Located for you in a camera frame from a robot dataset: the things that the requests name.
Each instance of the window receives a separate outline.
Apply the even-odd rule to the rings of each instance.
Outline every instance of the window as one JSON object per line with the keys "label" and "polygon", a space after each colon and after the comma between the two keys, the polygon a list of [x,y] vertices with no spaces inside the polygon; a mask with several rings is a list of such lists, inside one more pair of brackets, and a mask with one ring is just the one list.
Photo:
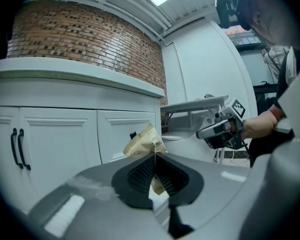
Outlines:
{"label": "window", "polygon": [[231,26],[227,29],[223,29],[234,46],[238,48],[242,45],[250,44],[262,44],[263,42],[252,30],[244,30],[240,25]]}

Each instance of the brown paper bag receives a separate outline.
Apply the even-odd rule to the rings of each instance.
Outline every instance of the brown paper bag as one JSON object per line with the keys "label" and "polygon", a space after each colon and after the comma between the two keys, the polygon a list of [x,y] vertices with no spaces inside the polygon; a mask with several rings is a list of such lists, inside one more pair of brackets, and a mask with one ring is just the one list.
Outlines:
{"label": "brown paper bag", "polygon": [[[164,153],[166,146],[158,134],[156,128],[150,123],[148,127],[140,132],[130,143],[124,148],[123,153],[127,157],[140,156],[149,153]],[[157,195],[161,195],[165,188],[161,184],[159,178],[155,175],[151,181],[151,187]]]}

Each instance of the wire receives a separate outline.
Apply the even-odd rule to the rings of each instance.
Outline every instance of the wire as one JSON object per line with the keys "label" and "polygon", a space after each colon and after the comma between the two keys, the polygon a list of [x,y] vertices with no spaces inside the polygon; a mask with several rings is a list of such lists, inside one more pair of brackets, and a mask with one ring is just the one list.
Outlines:
{"label": "wire", "polygon": [[234,157],[235,157],[235,152],[232,151],[232,158],[231,158],[230,161],[228,162],[228,165],[231,163],[231,161],[232,161],[232,159],[234,159]]}
{"label": "wire", "polygon": [[242,141],[244,147],[245,147],[245,150],[247,152],[247,158],[250,158],[251,157],[251,154],[250,154],[250,151],[249,151],[249,148],[247,147],[246,143],[244,141]]}
{"label": "wire", "polygon": [[272,77],[273,84],[275,85],[275,80],[274,80],[274,77],[273,77],[273,75],[272,75],[272,71],[271,71],[271,69],[270,69],[270,67],[269,67],[268,64],[267,64],[267,66],[268,66],[268,69],[270,70],[270,74],[271,74],[271,77]]}

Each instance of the robotic arm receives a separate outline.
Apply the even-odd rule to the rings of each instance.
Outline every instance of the robotic arm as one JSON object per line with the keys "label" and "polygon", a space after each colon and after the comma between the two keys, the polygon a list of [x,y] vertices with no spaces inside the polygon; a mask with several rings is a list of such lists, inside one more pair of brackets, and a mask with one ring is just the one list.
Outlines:
{"label": "robotic arm", "polygon": [[241,141],[243,116],[246,109],[233,98],[216,115],[214,124],[196,132],[198,139],[204,139],[212,149],[230,148],[234,150],[247,147]]}

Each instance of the cabinet door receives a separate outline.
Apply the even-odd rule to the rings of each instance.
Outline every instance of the cabinet door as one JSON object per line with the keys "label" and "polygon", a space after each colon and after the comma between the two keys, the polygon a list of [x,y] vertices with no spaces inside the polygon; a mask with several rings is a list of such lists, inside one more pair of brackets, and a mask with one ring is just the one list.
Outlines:
{"label": "cabinet door", "polygon": [[156,127],[156,114],[151,112],[98,110],[98,138],[102,163],[124,158],[130,134],[139,134],[148,124]]}
{"label": "cabinet door", "polygon": [[92,166],[101,164],[97,111],[20,108],[22,148],[39,198]]}
{"label": "cabinet door", "polygon": [[32,189],[25,168],[14,159],[13,147],[17,163],[21,163],[17,134],[12,136],[13,147],[11,143],[14,128],[19,129],[19,108],[0,107],[0,192],[9,205],[28,212]]}

